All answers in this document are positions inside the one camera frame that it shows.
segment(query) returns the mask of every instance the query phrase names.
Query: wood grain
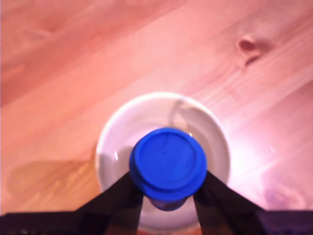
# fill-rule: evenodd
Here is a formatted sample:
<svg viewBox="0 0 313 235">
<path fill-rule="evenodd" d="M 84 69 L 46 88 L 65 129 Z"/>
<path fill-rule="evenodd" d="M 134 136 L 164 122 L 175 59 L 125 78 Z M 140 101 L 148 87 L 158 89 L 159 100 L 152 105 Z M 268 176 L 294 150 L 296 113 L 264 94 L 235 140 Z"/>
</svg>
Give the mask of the wood grain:
<svg viewBox="0 0 313 235">
<path fill-rule="evenodd" d="M 2 213 L 96 196 L 103 125 L 153 91 L 221 120 L 231 188 L 313 209 L 312 0 L 4 0 L 1 21 Z"/>
</svg>

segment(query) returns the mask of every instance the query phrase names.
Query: wooden table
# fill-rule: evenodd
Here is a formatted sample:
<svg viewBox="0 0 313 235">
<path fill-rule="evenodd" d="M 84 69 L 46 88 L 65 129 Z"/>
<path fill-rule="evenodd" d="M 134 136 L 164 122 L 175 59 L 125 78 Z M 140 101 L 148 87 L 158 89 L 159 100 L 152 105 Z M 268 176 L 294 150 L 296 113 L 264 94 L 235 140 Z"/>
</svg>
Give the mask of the wooden table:
<svg viewBox="0 0 313 235">
<path fill-rule="evenodd" d="M 313 0 L 3 0 L 1 20 L 2 213 L 98 195 L 104 124 L 154 91 L 220 119 L 232 189 L 313 209 Z"/>
</svg>

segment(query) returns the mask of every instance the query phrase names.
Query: white bowl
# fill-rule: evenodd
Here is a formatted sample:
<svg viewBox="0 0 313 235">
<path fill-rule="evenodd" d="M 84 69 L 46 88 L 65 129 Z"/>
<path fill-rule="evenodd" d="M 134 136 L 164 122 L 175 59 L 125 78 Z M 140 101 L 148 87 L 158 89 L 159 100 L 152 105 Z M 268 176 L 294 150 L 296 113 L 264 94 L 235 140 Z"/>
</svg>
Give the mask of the white bowl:
<svg viewBox="0 0 313 235">
<path fill-rule="evenodd" d="M 101 190 L 129 171 L 130 152 L 146 134 L 162 127 L 190 133 L 203 147 L 207 169 L 227 184 L 230 155 L 227 138 L 216 117 L 197 101 L 175 93 L 150 93 L 123 105 L 105 125 L 96 150 Z M 193 198 L 175 211 L 161 211 L 144 197 L 139 228 L 174 231 L 195 227 L 198 217 Z"/>
</svg>

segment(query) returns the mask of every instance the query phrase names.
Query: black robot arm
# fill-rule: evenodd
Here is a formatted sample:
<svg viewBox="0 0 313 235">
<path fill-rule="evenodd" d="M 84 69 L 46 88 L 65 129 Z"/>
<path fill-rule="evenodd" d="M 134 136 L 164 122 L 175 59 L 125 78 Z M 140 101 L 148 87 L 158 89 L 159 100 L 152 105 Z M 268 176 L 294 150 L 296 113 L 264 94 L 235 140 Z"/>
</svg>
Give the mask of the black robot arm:
<svg viewBox="0 0 313 235">
<path fill-rule="evenodd" d="M 142 200 L 128 172 L 76 211 L 5 214 L 0 235 L 103 235 L 112 225 L 135 235 Z M 313 235 L 313 211 L 265 211 L 210 172 L 194 201 L 204 235 Z"/>
</svg>

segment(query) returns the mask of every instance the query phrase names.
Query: plastic cap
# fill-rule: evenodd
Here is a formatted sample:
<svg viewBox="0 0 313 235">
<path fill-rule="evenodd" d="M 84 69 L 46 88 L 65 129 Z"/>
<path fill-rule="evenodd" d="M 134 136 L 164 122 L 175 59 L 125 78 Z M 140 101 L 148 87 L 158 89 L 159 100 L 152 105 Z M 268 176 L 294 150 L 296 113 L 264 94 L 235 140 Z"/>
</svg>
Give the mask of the plastic cap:
<svg viewBox="0 0 313 235">
<path fill-rule="evenodd" d="M 150 132 L 134 147 L 133 181 L 149 198 L 176 201 L 194 194 L 206 176 L 206 157 L 191 135 L 174 128 Z"/>
</svg>

